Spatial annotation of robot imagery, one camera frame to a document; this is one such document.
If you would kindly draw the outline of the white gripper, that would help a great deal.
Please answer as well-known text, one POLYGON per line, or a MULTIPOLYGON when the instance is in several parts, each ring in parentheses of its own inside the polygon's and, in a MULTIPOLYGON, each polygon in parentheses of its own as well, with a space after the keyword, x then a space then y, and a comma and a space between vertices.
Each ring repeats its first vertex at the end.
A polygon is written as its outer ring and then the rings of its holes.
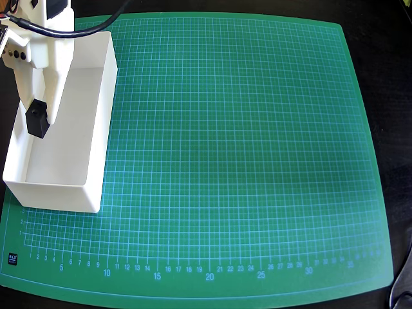
POLYGON ((16 67, 19 98, 28 111, 34 99, 44 100, 45 92, 47 119, 53 125, 71 66, 73 39, 39 34, 17 21, 48 31, 72 32, 71 1, 7 1, 1 10, 1 56, 8 67, 16 67), (56 64, 59 52, 67 62, 56 64))

